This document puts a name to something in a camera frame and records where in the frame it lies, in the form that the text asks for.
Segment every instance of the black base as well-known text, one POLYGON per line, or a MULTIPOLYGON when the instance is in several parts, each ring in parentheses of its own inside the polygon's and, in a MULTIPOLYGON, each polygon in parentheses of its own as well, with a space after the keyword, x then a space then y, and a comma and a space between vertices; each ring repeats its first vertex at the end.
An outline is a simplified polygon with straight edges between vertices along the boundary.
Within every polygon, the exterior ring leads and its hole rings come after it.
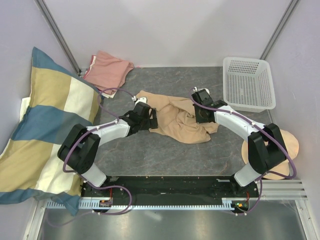
MULTIPOLYGON (((220 205, 222 198, 258 197, 257 185, 252 182, 235 193, 231 176, 120 176, 112 177, 104 186, 126 187, 132 194, 133 206, 220 205)), ((109 190, 96 190, 84 184, 82 197, 110 197, 109 190)), ((124 190, 112 189, 114 205, 127 205, 129 196, 124 190)))

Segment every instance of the striped pillow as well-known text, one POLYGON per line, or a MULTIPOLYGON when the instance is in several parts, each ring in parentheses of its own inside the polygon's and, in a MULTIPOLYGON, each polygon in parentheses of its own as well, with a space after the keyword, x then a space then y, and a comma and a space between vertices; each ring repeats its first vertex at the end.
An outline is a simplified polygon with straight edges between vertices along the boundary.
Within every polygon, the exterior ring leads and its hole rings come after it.
POLYGON ((0 156, 0 204, 51 198, 77 213, 81 179, 62 171, 57 153, 75 124, 93 124, 98 93, 33 48, 30 103, 0 156))

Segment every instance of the white wall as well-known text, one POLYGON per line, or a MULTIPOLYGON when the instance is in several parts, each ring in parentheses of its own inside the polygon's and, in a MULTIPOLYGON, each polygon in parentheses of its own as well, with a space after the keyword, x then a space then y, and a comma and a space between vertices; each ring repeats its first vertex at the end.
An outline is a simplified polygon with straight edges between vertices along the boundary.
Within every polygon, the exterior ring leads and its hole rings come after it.
POLYGON ((142 67, 259 58, 290 0, 45 0, 75 59, 98 50, 142 67))
POLYGON ((294 160, 320 223, 320 2, 302 0, 272 49, 276 94, 271 112, 280 128, 293 133, 300 150, 294 160))
MULTIPOLYGON (((42 49, 72 71, 48 24, 33 0, 2 1, 0 7, 0 152, 19 121, 21 98, 30 94, 31 53, 42 49)), ((32 200, 0 205, 2 240, 20 240, 32 200)))

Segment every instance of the beige cloth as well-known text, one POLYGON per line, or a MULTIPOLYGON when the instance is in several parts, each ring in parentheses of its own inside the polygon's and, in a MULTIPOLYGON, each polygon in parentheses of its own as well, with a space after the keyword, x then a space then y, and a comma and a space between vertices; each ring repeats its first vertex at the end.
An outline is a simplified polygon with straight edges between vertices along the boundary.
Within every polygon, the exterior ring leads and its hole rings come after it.
MULTIPOLYGON (((296 156, 298 155, 298 152, 299 152, 298 140, 290 132, 282 130, 282 129, 280 131, 281 131, 281 134, 282 134, 282 137, 284 140, 286 150, 288 151, 290 158, 291 159, 296 158, 296 156)), ((246 141, 243 141, 242 148, 241 148, 241 154, 242 154, 242 159, 243 159, 244 163, 247 164, 249 162, 249 159, 248 159, 248 143, 246 141)), ((289 161, 288 160, 283 161, 279 165, 272 168, 271 171, 288 176, 290 173, 289 161)), ((271 179, 271 180, 283 179, 283 177, 275 175, 273 173, 268 173, 267 175, 264 176, 264 178, 271 179)))
POLYGON ((166 135, 185 144, 198 144, 209 141, 209 134, 218 130, 218 124, 214 122, 196 123, 195 109, 188 98, 146 91, 140 91, 136 96, 146 97, 147 104, 156 108, 159 128, 150 129, 152 133, 166 135))

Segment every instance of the crumpled cloth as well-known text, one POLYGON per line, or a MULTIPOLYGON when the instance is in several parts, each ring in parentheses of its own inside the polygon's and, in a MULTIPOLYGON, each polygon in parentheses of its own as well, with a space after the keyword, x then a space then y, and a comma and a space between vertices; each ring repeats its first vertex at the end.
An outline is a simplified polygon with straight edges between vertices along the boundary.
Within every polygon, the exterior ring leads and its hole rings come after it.
MULTIPOLYGON (((99 90, 120 88, 126 81, 126 75, 132 69, 134 69, 132 62, 116 58, 104 51, 98 51, 94 64, 83 78, 99 90)), ((116 90, 105 91, 108 95, 115 92, 116 90)))
POLYGON ((147 98, 147 104, 156 108, 158 128, 152 133, 169 136, 181 143, 198 144, 209 141, 210 134, 216 133, 214 122, 196 123, 195 109, 190 99, 166 96, 140 91, 138 98, 147 98))

